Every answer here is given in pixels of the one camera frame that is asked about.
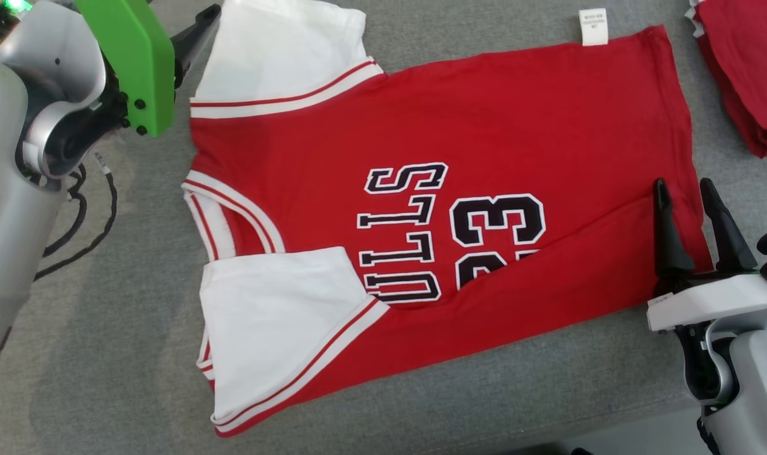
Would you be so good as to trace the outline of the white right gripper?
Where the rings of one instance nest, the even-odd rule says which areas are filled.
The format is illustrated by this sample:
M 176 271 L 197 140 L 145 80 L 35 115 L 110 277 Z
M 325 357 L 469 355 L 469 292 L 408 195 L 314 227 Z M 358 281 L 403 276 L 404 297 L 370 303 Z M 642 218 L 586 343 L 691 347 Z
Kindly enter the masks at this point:
M 701 179 L 699 190 L 704 213 L 715 234 L 718 252 L 715 270 L 728 274 L 753 272 L 758 262 L 712 179 Z M 648 302 L 649 329 L 671 331 L 679 325 L 711 322 L 767 309 L 767 280 L 759 274 L 741 274 L 684 290 L 686 280 L 695 270 L 695 262 L 679 236 L 673 218 L 674 204 L 663 178 L 656 179 L 653 194 L 655 274 L 658 278 L 654 294 L 663 296 Z

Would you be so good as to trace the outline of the red shorts with white stripes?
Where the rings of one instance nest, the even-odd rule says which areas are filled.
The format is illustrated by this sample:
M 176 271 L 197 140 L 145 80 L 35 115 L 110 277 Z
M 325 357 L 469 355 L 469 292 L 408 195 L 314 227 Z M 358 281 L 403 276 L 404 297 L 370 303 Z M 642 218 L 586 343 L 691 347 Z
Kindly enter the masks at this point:
M 767 157 L 767 0 L 689 0 L 686 17 L 725 112 L 750 153 Z

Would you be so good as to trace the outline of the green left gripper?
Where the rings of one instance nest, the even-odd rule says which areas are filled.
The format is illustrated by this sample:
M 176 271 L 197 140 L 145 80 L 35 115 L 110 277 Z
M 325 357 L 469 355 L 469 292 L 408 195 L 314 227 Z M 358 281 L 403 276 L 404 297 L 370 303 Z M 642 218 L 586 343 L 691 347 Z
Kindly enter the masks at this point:
M 158 137 L 172 126 L 174 90 L 214 33 L 222 8 L 212 4 L 202 9 L 193 24 L 170 39 L 151 2 L 75 0 L 117 75 L 119 90 L 128 96 L 130 126 L 141 135 Z

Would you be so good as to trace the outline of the red white basketball jersey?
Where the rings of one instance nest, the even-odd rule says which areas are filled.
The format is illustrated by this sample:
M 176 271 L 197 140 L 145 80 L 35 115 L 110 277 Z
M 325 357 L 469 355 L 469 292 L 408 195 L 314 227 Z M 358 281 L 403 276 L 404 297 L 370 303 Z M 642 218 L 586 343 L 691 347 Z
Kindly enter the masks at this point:
M 182 185 L 219 437 L 645 302 L 659 178 L 710 268 L 663 26 L 387 74 L 365 22 L 319 0 L 222 6 Z

